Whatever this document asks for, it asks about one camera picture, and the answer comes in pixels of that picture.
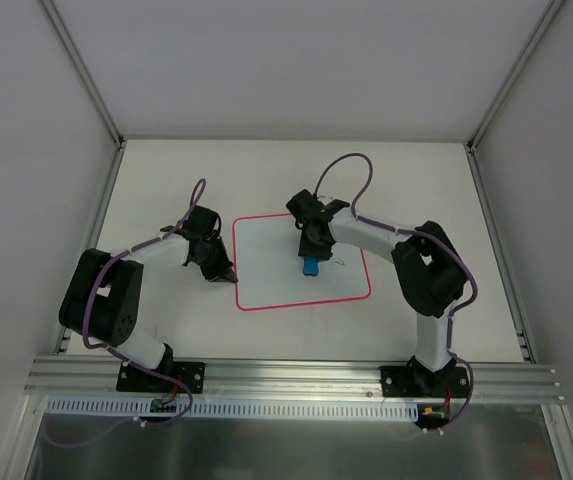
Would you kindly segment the pink-framed whiteboard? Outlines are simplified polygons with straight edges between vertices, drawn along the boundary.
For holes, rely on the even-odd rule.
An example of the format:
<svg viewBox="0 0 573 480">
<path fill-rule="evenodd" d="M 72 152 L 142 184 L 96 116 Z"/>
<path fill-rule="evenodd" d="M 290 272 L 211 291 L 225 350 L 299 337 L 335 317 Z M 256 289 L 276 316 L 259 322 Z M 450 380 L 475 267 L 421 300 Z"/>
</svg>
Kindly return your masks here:
<svg viewBox="0 0 573 480">
<path fill-rule="evenodd" d="M 245 312 L 365 300 L 372 286 L 362 250 L 339 244 L 304 273 L 298 256 L 300 231 L 288 213 L 246 216 L 232 224 L 237 307 Z"/>
</svg>

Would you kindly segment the blue whiteboard eraser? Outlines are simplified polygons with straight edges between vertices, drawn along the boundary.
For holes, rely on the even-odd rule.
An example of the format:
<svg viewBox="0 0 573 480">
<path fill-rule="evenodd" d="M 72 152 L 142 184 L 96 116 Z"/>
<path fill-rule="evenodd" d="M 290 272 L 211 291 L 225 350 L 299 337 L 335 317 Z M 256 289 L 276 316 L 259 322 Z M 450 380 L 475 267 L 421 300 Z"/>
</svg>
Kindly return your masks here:
<svg viewBox="0 0 573 480">
<path fill-rule="evenodd" d="M 315 257 L 305 257 L 302 273 L 305 276 L 316 277 L 319 275 L 319 260 Z"/>
</svg>

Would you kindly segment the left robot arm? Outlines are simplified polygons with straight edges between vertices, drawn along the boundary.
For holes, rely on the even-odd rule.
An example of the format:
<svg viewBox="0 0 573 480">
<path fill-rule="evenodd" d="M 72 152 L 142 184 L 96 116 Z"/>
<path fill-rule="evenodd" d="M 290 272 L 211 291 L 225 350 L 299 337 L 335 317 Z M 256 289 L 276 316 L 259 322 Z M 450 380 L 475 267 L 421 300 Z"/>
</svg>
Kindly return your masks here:
<svg viewBox="0 0 573 480">
<path fill-rule="evenodd" d="M 221 237 L 221 217 L 192 207 L 176 226 L 129 250 L 85 250 L 59 310 L 59 322 L 82 337 L 87 349 L 105 349 L 139 370 L 153 391 L 174 379 L 172 348 L 136 327 L 144 281 L 167 270 L 198 266 L 208 282 L 238 282 Z"/>
</svg>

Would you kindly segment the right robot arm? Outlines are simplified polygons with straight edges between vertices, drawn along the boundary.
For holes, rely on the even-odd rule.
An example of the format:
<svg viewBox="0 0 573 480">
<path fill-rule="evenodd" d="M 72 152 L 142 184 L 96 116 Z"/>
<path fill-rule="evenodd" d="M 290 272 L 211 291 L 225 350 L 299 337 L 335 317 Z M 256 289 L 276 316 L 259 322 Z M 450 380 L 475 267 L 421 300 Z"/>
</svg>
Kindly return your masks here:
<svg viewBox="0 0 573 480">
<path fill-rule="evenodd" d="M 444 396 L 456 370 L 450 346 L 452 314 L 472 280 L 442 227 L 432 221 L 415 229 L 394 226 L 359 214 L 343 200 L 325 204 L 306 189 L 286 208 L 300 231 L 298 256 L 305 276 L 317 276 L 319 264 L 332 258 L 337 244 L 357 247 L 393 265 L 402 296 L 416 313 L 417 341 L 399 372 L 380 369 L 383 394 Z"/>
</svg>

